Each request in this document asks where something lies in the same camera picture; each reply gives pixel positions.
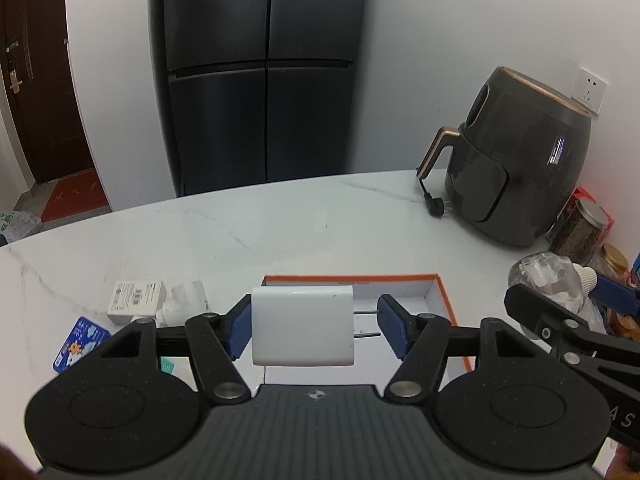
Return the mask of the person right hand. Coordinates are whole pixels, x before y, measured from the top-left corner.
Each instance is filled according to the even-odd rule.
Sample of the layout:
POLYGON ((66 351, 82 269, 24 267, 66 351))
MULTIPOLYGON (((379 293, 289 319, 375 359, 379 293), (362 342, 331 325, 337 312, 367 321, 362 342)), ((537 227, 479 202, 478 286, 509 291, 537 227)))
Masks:
POLYGON ((604 478, 606 480, 640 480, 640 471, 637 465, 632 463, 634 452, 626 446, 619 445, 608 464, 604 478))

